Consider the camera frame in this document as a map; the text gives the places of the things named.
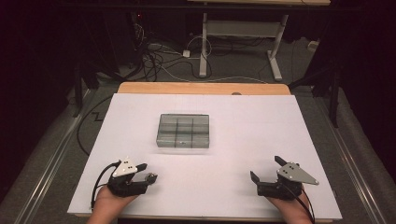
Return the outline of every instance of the gray carpet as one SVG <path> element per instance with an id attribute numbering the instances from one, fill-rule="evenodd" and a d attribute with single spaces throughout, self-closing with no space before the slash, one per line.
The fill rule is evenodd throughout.
<path id="1" fill-rule="evenodd" d="M 215 54 L 228 51 L 227 49 L 221 50 L 218 48 L 208 58 L 212 71 L 209 80 L 239 77 L 223 79 L 220 82 L 257 82 L 253 79 L 245 78 L 249 77 L 274 83 L 271 69 L 265 57 L 265 50 L 270 49 L 271 44 L 271 41 L 265 40 L 258 47 L 242 46 L 241 49 L 235 49 L 226 56 L 216 56 Z M 312 52 L 306 50 L 307 44 L 308 41 L 305 39 L 292 44 L 281 44 L 277 60 L 284 77 L 282 83 L 289 84 L 303 76 L 313 56 Z M 162 54 L 162 56 L 166 60 L 172 60 L 177 57 L 169 54 Z M 192 63 L 194 73 L 198 74 L 197 60 L 183 61 Z M 125 73 L 129 70 L 127 66 L 122 68 Z M 175 77 L 202 81 L 191 75 L 191 66 L 188 63 L 176 64 L 168 68 L 167 71 L 173 77 L 162 70 L 157 74 L 157 81 L 178 81 Z M 99 79 L 101 80 L 100 88 L 97 91 L 91 91 L 85 98 L 85 112 L 88 112 L 118 89 L 119 84 L 103 78 L 103 75 L 99 75 Z M 323 106 L 321 104 L 323 102 L 326 103 L 327 99 L 313 98 L 309 87 L 296 88 L 292 91 L 292 94 L 296 95 L 308 131 L 343 215 L 343 219 L 335 223 L 374 223 L 370 214 L 366 212 L 366 207 L 361 201 L 361 195 L 356 188 L 356 184 L 352 180 L 346 163 L 340 155 L 339 144 L 334 138 L 333 129 L 322 112 Z M 93 112 L 99 112 L 99 119 L 105 116 L 108 104 L 109 101 L 107 100 L 93 110 Z M 71 100 L 71 105 L 53 122 L 47 133 L 42 137 L 13 188 L 0 206 L 0 223 L 15 223 L 24 204 L 33 193 L 39 177 L 46 171 L 46 166 L 51 156 L 62 142 L 70 124 L 73 123 L 74 108 L 75 106 Z M 392 223 L 392 221 L 396 220 L 395 206 L 392 206 L 392 203 L 396 200 L 394 182 L 375 155 L 361 130 L 361 126 L 353 116 L 353 112 L 350 111 L 347 99 L 342 92 L 340 92 L 338 120 L 339 128 L 337 132 L 343 136 L 345 145 L 350 149 L 350 154 L 357 163 L 363 179 L 369 186 L 378 207 L 383 211 L 386 220 L 379 223 Z M 101 124 L 100 120 L 95 121 L 94 114 L 89 114 L 82 122 L 78 134 L 81 140 L 80 143 L 86 151 L 89 152 L 91 150 Z M 75 217 L 66 213 L 85 162 L 88 159 L 88 156 L 84 154 L 78 145 L 76 130 L 73 131 L 73 135 L 65 146 L 64 155 L 61 158 L 60 166 L 49 183 L 45 197 L 41 202 L 38 202 L 39 206 L 29 220 L 31 223 L 85 223 L 87 220 L 85 217 Z"/>

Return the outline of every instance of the electrical cable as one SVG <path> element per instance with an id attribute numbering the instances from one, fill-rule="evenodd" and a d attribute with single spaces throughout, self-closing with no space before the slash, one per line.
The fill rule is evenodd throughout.
<path id="1" fill-rule="evenodd" d="M 143 27 L 139 24 L 135 24 L 135 26 L 139 27 L 139 33 L 137 34 L 137 39 L 139 39 L 140 34 L 142 34 L 142 38 L 140 40 L 140 43 L 137 45 L 138 47 L 140 47 L 143 44 L 143 40 L 145 38 L 145 30 L 143 29 Z"/>
<path id="2" fill-rule="evenodd" d="M 244 49 L 244 48 L 247 48 L 247 47 L 257 47 L 266 39 L 265 37 L 257 37 L 251 43 L 246 44 L 246 43 L 242 43 L 241 42 L 241 41 L 246 41 L 246 40 L 240 40 L 240 41 L 239 40 L 231 40 L 231 38 L 229 38 L 229 37 L 221 38 L 221 37 L 218 37 L 218 36 L 215 36 L 215 35 L 209 35 L 208 37 L 213 37 L 213 38 L 215 38 L 217 40 L 221 40 L 221 41 L 225 41 L 225 42 L 229 43 L 230 48 L 228 49 L 228 51 L 226 53 L 216 54 L 216 53 L 213 52 L 214 50 L 212 50 L 212 54 L 213 55 L 220 56 L 220 57 L 230 54 L 235 49 Z M 213 49 L 215 49 L 215 48 L 226 48 L 226 46 L 215 45 L 215 44 L 213 44 L 213 40 L 211 40 L 211 41 L 212 41 L 212 48 Z"/>
<path id="3" fill-rule="evenodd" d="M 105 99 L 103 99 L 102 101 L 100 101 L 96 106 L 94 106 L 90 111 L 88 111 L 88 113 L 84 116 L 84 118 L 82 118 L 81 123 L 78 125 L 77 133 L 76 133 L 77 142 L 78 142 L 79 148 L 81 148 L 81 150 L 82 150 L 82 151 L 84 152 L 84 154 L 87 155 L 87 156 L 90 156 L 90 153 L 84 148 L 84 146 L 81 144 L 81 140 L 79 139 L 79 131 L 80 131 L 80 129 L 81 129 L 81 126 L 82 126 L 82 124 L 84 123 L 84 120 L 91 114 L 91 112 L 92 112 L 97 106 L 99 106 L 100 104 L 102 104 L 102 103 L 105 102 L 106 100 L 111 99 L 112 97 L 113 97 L 113 95 L 107 96 Z"/>
<path id="4" fill-rule="evenodd" d="M 308 195 L 306 194 L 306 192 L 305 192 L 304 189 L 303 189 L 303 193 L 305 194 L 306 199 L 308 200 L 309 206 L 310 206 L 310 208 L 311 208 L 312 218 L 314 219 L 314 223 L 315 223 L 315 213 L 314 213 L 314 208 L 312 207 L 311 200 L 309 200 L 309 197 L 308 197 Z"/>
<path id="5" fill-rule="evenodd" d="M 99 188 L 99 182 L 102 179 L 102 176 L 105 174 L 105 172 L 110 169 L 111 167 L 118 167 L 120 165 L 121 161 L 117 161 L 117 162 L 113 162 L 111 164 L 109 164 L 103 171 L 101 174 L 99 174 L 99 177 L 96 180 L 95 186 L 93 187 L 93 191 L 92 191 L 92 197 L 91 197 L 91 210 L 93 210 L 93 208 L 95 207 L 95 195 L 96 195 L 96 190 Z"/>
<path id="6" fill-rule="evenodd" d="M 188 64 L 190 65 L 190 67 L 191 67 L 192 76 L 193 76 L 193 77 L 197 77 L 197 76 L 194 74 L 194 69 L 193 69 L 192 63 L 189 63 L 189 62 L 178 62 L 178 63 L 188 63 Z M 178 64 L 178 63 L 173 63 L 173 64 L 171 64 L 171 65 L 169 65 L 169 66 L 167 66 L 167 67 L 165 67 L 165 68 L 163 68 L 163 69 L 168 69 L 168 68 L 170 68 L 170 67 L 172 67 L 172 66 L 174 66 L 174 65 L 176 65 L 176 64 Z"/>
<path id="7" fill-rule="evenodd" d="M 261 71 L 263 71 L 266 67 L 268 67 L 269 63 L 266 61 L 266 64 L 260 69 L 257 73 L 259 74 L 259 80 L 262 80 L 262 75 L 260 74 Z"/>
<path id="8" fill-rule="evenodd" d="M 280 184 L 280 185 L 281 185 L 281 187 L 284 187 L 291 195 L 293 195 L 293 197 L 297 200 L 297 202 L 300 203 L 300 205 L 304 208 L 305 212 L 308 214 L 308 217 L 311 220 L 312 224 L 315 224 L 315 216 L 313 214 L 311 214 L 309 209 L 306 207 L 305 203 L 297 195 L 295 195 L 293 193 L 293 191 L 291 191 L 291 189 L 289 189 L 286 185 L 284 185 L 284 184 Z M 306 195 L 305 191 L 304 191 L 304 194 L 305 194 L 306 198 L 308 199 L 308 202 L 311 206 L 312 211 L 314 211 L 312 208 L 311 202 L 309 201 L 308 195 Z"/>
<path id="9" fill-rule="evenodd" d="M 191 81 L 191 80 L 187 80 L 184 78 L 180 78 L 180 77 L 175 77 L 174 75 L 172 75 L 172 73 L 170 73 L 166 68 L 162 67 L 163 71 L 165 71 L 170 77 L 177 79 L 179 81 L 185 81 L 185 82 L 191 82 L 191 83 L 206 83 L 206 82 L 217 82 L 217 81 L 222 81 L 222 80 L 227 80 L 227 79 L 234 79 L 234 78 L 243 78 L 243 79 L 249 79 L 249 80 L 254 80 L 260 83 L 264 83 L 267 84 L 267 82 L 258 80 L 256 78 L 253 77 L 223 77 L 223 78 L 217 78 L 217 79 L 212 79 L 212 80 L 205 80 L 205 81 Z"/>
<path id="10" fill-rule="evenodd" d="M 194 39 L 197 39 L 197 38 L 202 38 L 203 40 L 205 40 L 205 41 L 209 44 L 209 52 L 206 54 L 206 57 L 209 56 L 210 53 L 212 52 L 212 44 L 210 43 L 210 41 L 209 41 L 207 38 L 204 38 L 204 37 L 201 36 L 201 35 L 197 35 L 197 36 L 195 36 L 192 40 L 190 40 L 189 44 L 187 44 L 186 49 L 189 49 L 189 46 L 190 46 L 190 44 L 192 43 L 192 41 L 193 41 Z"/>
<path id="11" fill-rule="evenodd" d="M 152 63 L 152 66 L 146 66 L 146 63 L 144 63 L 145 64 L 144 69 L 143 69 L 144 79 L 146 81 L 149 81 L 149 78 L 154 77 L 153 82 L 155 82 L 157 80 L 157 75 L 161 70 L 161 69 L 157 70 L 158 66 L 157 66 L 156 62 L 158 62 L 159 60 L 156 57 L 153 57 L 149 53 L 146 53 L 145 56 L 146 56 L 146 61 L 150 61 Z M 154 70 L 154 75 L 150 76 L 149 74 L 151 73 L 152 70 Z"/>
<path id="12" fill-rule="evenodd" d="M 154 51 L 154 52 L 182 55 L 181 53 L 177 52 L 175 49 L 172 49 L 172 48 L 170 48 L 170 47 L 167 47 L 167 46 L 165 46 L 165 45 L 163 45 L 163 44 L 154 44 L 154 43 L 148 44 L 148 46 L 150 46 L 150 45 L 159 45 L 159 46 L 161 46 L 159 49 L 151 50 L 151 51 Z M 160 51 L 160 49 L 162 49 L 162 48 L 171 49 L 172 51 Z"/>

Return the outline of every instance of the white desk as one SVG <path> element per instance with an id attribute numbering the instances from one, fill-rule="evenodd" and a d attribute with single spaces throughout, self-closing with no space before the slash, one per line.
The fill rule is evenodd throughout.
<path id="1" fill-rule="evenodd" d="M 300 5 L 300 6 L 328 6 L 330 0 L 189 0 L 192 2 L 224 3 L 224 4 L 265 4 L 265 5 Z M 285 31 L 289 15 L 283 15 L 280 22 L 257 22 L 257 21 L 210 21 L 207 19 L 207 13 L 203 17 L 202 31 L 202 52 L 200 59 L 200 77 L 206 77 L 207 70 L 207 52 L 206 42 L 208 35 L 233 35 L 233 36 L 256 36 L 256 37 L 274 37 L 274 47 L 267 51 L 268 61 L 276 81 L 282 80 L 282 75 L 276 61 L 277 50 Z"/>
<path id="2" fill-rule="evenodd" d="M 194 85 L 201 86 L 182 86 L 189 90 Z M 279 220 L 276 208 L 257 195 L 249 175 L 254 171 L 262 181 L 275 181 L 277 155 L 285 161 L 299 162 L 320 182 L 318 186 L 304 185 L 317 221 L 341 218 L 294 96 L 197 93 L 115 94 L 68 213 L 89 216 L 97 176 L 111 162 L 129 156 L 135 163 L 148 164 L 143 174 L 136 175 L 136 181 L 150 172 L 158 174 L 158 179 L 145 195 L 126 207 L 122 217 Z M 209 115 L 209 149 L 188 152 L 158 148 L 156 134 L 164 113 Z"/>

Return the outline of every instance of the floor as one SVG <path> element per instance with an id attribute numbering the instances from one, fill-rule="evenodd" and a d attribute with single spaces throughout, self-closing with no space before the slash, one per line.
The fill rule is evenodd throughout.
<path id="1" fill-rule="evenodd" d="M 275 83 L 266 59 L 269 39 L 240 38 L 229 41 L 213 40 L 208 57 L 210 77 L 194 77 L 199 62 L 180 57 L 166 44 L 155 43 L 155 62 L 162 62 L 162 70 L 144 71 L 132 77 L 138 81 L 211 81 Z M 283 80 L 289 84 L 304 76 L 314 53 L 306 47 L 309 41 L 281 43 L 276 56 Z M 191 58 L 199 57 L 193 51 Z M 127 65 L 121 74 L 131 70 Z M 109 105 L 109 96 L 120 83 L 98 74 L 100 88 L 84 90 L 84 107 L 77 118 L 73 93 L 70 106 L 53 122 L 36 146 L 31 158 L 0 205 L 0 223 L 85 223 L 87 218 L 67 214 L 80 175 L 88 159 Z M 337 118 L 339 128 L 329 122 L 326 97 L 314 98 L 309 86 L 292 90 L 302 110 L 308 131 L 331 183 L 334 196 L 343 215 L 334 223 L 392 223 L 396 220 L 396 191 L 394 182 L 366 139 L 361 126 L 350 110 L 347 98 L 340 91 Z"/>

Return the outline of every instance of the desk leg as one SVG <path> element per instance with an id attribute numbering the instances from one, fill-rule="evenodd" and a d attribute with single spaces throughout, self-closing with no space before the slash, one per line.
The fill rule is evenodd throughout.
<path id="1" fill-rule="evenodd" d="M 199 64 L 199 77 L 206 77 L 206 38 L 207 38 L 207 13 L 204 13 L 204 19 L 202 22 L 202 51 L 201 51 L 201 60 Z"/>
<path id="2" fill-rule="evenodd" d="M 274 49 L 267 51 L 268 60 L 269 60 L 269 62 L 271 64 L 271 68 L 272 68 L 272 71 L 273 71 L 273 74 L 274 74 L 274 78 L 275 78 L 276 81 L 281 81 L 282 80 L 282 76 L 280 75 L 279 66 L 277 65 L 275 56 L 276 56 L 276 53 L 277 53 L 277 49 L 279 48 L 280 41 L 282 40 L 283 32 L 285 31 L 286 22 L 288 21 L 288 16 L 289 15 L 284 15 L 282 17 L 282 22 L 279 24 L 279 28 L 277 29 Z"/>

